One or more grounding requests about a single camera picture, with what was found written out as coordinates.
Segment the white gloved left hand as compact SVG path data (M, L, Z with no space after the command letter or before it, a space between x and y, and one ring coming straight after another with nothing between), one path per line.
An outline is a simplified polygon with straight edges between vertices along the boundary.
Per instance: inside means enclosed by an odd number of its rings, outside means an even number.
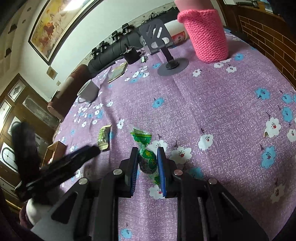
M53 202L48 198L31 198L26 204L26 215L34 226L52 208Z

